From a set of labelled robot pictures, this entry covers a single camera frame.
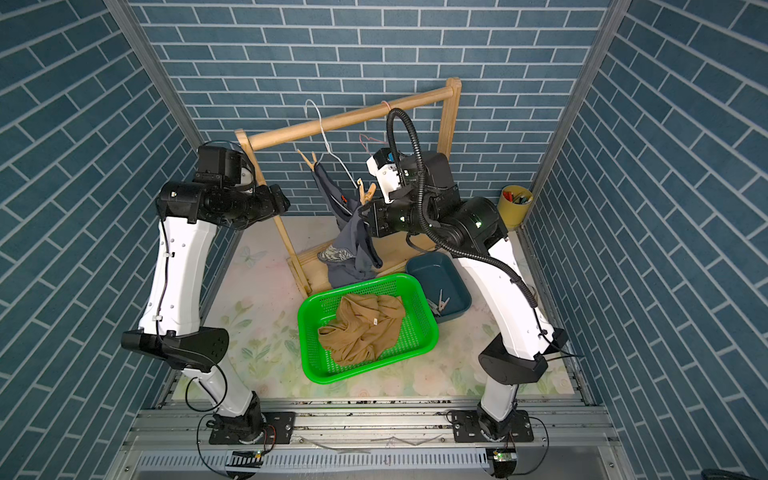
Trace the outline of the wooden clothespin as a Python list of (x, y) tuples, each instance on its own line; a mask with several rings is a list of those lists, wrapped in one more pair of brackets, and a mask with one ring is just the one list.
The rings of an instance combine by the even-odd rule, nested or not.
[(318, 158), (314, 152), (310, 156), (305, 155), (301, 150), (297, 149), (296, 152), (300, 155), (302, 160), (306, 163), (311, 171), (314, 171), (318, 162)]
[(361, 205), (365, 205), (373, 200), (373, 197), (377, 190), (376, 183), (371, 183), (368, 187), (365, 186), (361, 178), (357, 179), (357, 189), (359, 195), (359, 202)]

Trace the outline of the dark grey tank top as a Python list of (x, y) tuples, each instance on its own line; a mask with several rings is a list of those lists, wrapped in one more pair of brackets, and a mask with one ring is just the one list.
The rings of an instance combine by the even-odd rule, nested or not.
[(363, 204), (359, 197), (346, 195), (322, 164), (314, 165), (313, 176), (340, 230), (336, 239), (317, 254), (327, 267), (331, 287), (341, 288), (375, 278), (383, 261), (361, 216)]

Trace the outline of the pink wire hanger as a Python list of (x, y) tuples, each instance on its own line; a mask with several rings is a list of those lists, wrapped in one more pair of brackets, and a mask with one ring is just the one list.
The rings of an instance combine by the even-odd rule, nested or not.
[(358, 135), (358, 142), (366, 153), (371, 153), (371, 144), (383, 145), (385, 139), (374, 130), (375, 124), (370, 123), (364, 131)]

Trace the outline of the white wire hanger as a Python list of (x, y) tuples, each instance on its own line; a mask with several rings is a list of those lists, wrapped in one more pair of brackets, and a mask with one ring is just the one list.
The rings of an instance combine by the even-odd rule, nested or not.
[(339, 166), (343, 169), (343, 171), (345, 172), (346, 176), (348, 177), (348, 179), (352, 183), (352, 185), (354, 187), (357, 187), (359, 185), (359, 183), (353, 178), (351, 172), (347, 168), (347, 166), (344, 163), (344, 161), (338, 155), (336, 155), (333, 152), (331, 144), (330, 144), (330, 141), (328, 140), (328, 137), (327, 137), (327, 134), (326, 134), (326, 130), (324, 128), (322, 113), (321, 113), (318, 105), (312, 99), (306, 99), (305, 100), (304, 112), (305, 112), (306, 115), (308, 115), (309, 108), (312, 108), (315, 111), (315, 114), (316, 114), (316, 117), (317, 117), (318, 126), (320, 128), (320, 135), (321, 135), (321, 138), (322, 138), (322, 141), (323, 141), (323, 145), (325, 147), (325, 155), (328, 155), (331, 158), (333, 158), (339, 164)]

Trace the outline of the tan tank top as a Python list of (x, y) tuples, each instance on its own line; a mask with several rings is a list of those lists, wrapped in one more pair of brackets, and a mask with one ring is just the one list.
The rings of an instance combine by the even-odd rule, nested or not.
[(336, 317), (318, 329), (319, 342), (339, 366), (372, 362), (396, 345), (405, 316), (400, 297), (347, 294)]

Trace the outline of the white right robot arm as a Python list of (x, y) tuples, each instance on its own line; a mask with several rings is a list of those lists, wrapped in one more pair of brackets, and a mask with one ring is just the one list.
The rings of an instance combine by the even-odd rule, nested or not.
[(363, 209), (371, 234), (427, 236), (458, 259), (491, 309), (499, 333), (478, 357), (487, 375), (478, 422), (489, 439), (500, 440), (511, 432), (520, 386), (541, 379), (567, 334), (540, 311), (497, 207), (483, 197), (461, 199), (444, 154), (400, 156), (382, 148), (366, 166), (382, 192)]

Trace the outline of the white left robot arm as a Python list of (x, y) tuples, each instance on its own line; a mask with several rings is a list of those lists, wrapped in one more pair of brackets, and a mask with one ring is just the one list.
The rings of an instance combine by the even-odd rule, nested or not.
[(213, 437), (225, 443), (263, 440), (267, 424), (258, 395), (228, 359), (227, 330), (202, 323), (207, 256), (219, 229), (241, 231), (289, 206), (278, 186), (258, 183), (241, 149), (215, 142), (198, 147), (191, 180), (167, 182), (155, 201), (159, 243), (150, 296), (138, 327), (123, 333), (121, 346), (164, 361), (197, 385), (210, 403)]

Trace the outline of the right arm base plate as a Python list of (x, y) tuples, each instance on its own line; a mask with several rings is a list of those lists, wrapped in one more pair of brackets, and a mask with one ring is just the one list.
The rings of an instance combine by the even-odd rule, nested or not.
[(456, 443), (530, 443), (534, 440), (530, 417), (524, 410), (513, 410), (501, 421), (492, 418), (482, 408), (450, 410), (446, 419)]

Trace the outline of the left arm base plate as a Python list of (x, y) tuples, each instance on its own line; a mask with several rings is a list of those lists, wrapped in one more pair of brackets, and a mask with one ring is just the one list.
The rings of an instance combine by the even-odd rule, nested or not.
[(257, 416), (222, 417), (214, 414), (205, 422), (210, 430), (211, 445), (253, 445), (267, 447), (288, 444), (291, 440), (296, 414), (294, 412), (266, 412)]

